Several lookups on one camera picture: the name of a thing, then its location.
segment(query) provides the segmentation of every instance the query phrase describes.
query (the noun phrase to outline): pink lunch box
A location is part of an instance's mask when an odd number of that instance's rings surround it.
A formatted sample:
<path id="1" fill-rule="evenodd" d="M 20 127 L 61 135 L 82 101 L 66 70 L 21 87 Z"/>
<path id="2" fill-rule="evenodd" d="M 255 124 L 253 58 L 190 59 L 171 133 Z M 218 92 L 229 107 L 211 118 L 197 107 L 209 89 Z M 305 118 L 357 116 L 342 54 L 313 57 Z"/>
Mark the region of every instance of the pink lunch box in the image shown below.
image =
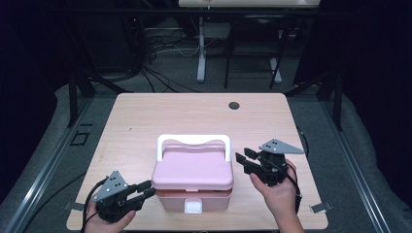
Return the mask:
<path id="1" fill-rule="evenodd" d="M 170 140 L 178 143 L 165 144 Z M 227 209 L 233 188 L 229 138 L 161 135 L 152 184 L 167 211 L 201 214 Z"/>

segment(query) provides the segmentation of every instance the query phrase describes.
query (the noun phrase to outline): white desk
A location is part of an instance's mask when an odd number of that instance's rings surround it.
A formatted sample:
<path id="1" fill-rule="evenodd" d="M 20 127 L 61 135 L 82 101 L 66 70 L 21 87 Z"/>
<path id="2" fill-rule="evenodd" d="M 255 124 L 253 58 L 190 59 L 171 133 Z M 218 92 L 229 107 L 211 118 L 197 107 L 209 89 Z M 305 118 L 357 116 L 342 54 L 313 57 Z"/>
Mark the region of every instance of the white desk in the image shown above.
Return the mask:
<path id="1" fill-rule="evenodd" d="M 321 0 L 179 0 L 184 8 L 317 8 Z M 270 59 L 270 66 L 276 67 L 276 60 Z M 199 20 L 199 64 L 197 81 L 205 80 L 206 50 L 204 49 L 204 22 Z M 281 83 L 280 73 L 276 74 L 275 83 Z"/>
<path id="2" fill-rule="evenodd" d="M 240 105 L 238 110 L 228 107 Z M 118 169 L 127 183 L 149 180 L 155 167 L 156 140 L 161 134 L 225 134 L 231 140 L 234 187 L 225 211 L 201 215 L 170 213 L 157 197 L 146 200 L 126 230 L 153 231 L 240 231 L 273 230 L 276 222 L 253 187 L 234 154 L 276 137 L 302 148 L 291 110 L 283 94 L 121 94 L 109 116 L 87 170 L 76 202 L 84 203 L 91 189 Z M 297 168 L 303 194 L 298 216 L 305 229 L 324 229 L 324 213 L 313 214 L 309 206 L 321 203 L 318 189 L 304 154 L 286 154 Z M 79 230 L 82 213 L 72 211 L 67 227 Z"/>

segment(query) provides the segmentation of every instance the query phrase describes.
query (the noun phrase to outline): wrist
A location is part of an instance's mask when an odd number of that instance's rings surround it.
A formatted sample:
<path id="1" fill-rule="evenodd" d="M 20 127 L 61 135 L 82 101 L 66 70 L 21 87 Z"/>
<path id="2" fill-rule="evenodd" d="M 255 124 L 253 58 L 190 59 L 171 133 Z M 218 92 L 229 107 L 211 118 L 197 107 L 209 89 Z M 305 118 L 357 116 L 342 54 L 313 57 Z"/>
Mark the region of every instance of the wrist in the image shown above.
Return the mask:
<path id="1" fill-rule="evenodd" d="M 280 232 L 304 232 L 299 217 L 297 216 L 295 211 L 276 213 L 273 216 L 275 217 Z"/>

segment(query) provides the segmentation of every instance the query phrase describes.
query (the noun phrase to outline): box handle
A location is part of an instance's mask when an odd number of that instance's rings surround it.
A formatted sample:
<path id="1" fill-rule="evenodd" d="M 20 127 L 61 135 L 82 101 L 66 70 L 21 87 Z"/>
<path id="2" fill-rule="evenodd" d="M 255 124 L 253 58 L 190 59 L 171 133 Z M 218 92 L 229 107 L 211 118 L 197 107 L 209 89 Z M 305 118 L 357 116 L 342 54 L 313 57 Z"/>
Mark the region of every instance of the box handle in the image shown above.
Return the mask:
<path id="1" fill-rule="evenodd" d="M 157 161 L 163 160 L 163 143 L 166 140 L 176 140 L 188 145 L 200 145 L 213 140 L 224 142 L 224 161 L 230 162 L 230 139 L 226 135 L 191 135 L 191 134 L 162 134 L 157 139 Z"/>

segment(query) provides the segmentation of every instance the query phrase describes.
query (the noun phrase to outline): box latch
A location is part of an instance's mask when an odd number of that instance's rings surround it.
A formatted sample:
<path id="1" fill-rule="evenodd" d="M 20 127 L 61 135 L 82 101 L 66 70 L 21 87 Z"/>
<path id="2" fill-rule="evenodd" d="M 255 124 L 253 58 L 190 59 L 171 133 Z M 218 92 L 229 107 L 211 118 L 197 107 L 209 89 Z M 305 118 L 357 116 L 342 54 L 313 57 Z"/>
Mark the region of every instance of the box latch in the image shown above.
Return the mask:
<path id="1" fill-rule="evenodd" d="M 202 200 L 198 198 L 186 199 L 185 214 L 202 214 Z"/>

